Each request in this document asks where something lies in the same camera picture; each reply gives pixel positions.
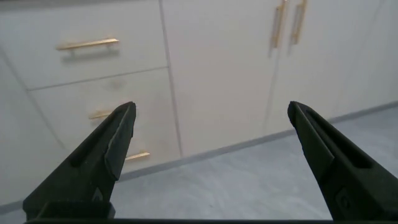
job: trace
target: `drawer front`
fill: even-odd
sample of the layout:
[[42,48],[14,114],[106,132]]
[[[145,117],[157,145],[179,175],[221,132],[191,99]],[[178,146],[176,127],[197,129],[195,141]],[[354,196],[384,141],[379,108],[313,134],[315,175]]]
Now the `drawer front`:
[[[167,65],[158,1],[58,4],[0,11],[0,45],[28,89]],[[119,43],[56,49],[111,37]]]
[[167,69],[31,91],[40,110],[71,152],[120,104],[137,105],[134,135],[123,172],[180,158]]

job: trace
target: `gold handle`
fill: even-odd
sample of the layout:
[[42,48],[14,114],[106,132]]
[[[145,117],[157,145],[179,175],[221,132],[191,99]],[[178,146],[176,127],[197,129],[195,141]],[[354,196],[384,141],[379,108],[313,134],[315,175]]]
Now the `gold handle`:
[[298,19],[297,28],[295,32],[292,34],[293,44],[299,43],[301,27],[303,26],[303,21],[304,21],[305,8],[307,8],[307,0],[302,0],[302,3],[297,5],[297,12],[300,12],[300,17]]
[[132,155],[132,156],[126,156],[125,161],[129,161],[129,160],[137,159],[137,158],[141,158],[141,157],[146,157],[146,156],[149,156],[149,155],[150,155],[149,152],[142,152],[142,153],[135,154],[135,155]]
[[274,48],[278,48],[279,46],[279,38],[280,38],[280,32],[282,31],[282,20],[284,18],[284,12],[285,12],[285,7],[286,7],[286,2],[287,0],[282,0],[282,4],[278,7],[276,7],[276,12],[277,12],[277,22],[276,22],[276,31],[275,35],[272,37],[273,43],[274,43]]
[[112,113],[112,111],[98,111],[88,117],[88,119],[97,119],[107,117]]
[[117,44],[117,43],[119,43],[118,39],[108,38],[103,40],[94,40],[94,41],[80,42],[74,44],[62,44],[57,47],[57,50],[73,50],[82,47],[92,47],[97,45],[108,45],[108,44]]

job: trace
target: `kitchen cabinet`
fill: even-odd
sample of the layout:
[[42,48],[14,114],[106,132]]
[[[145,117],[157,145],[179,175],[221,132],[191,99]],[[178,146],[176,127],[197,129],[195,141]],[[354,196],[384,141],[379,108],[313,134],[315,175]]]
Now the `kitchen cabinet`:
[[[167,66],[158,0],[0,2],[0,29],[29,90]],[[56,49],[109,38],[119,42]]]
[[381,1],[352,74],[339,93],[336,115],[398,101],[398,1]]
[[263,135],[280,5],[162,1],[183,156]]
[[[290,101],[336,116],[343,84],[353,71],[380,1],[289,1],[282,48],[264,135],[292,129]],[[300,30],[298,42],[294,34]]]
[[150,156],[124,163],[122,173],[180,158],[166,68],[31,92],[50,127],[72,152],[119,105],[137,106],[127,156]]
[[0,205],[22,200],[68,155],[0,48]]

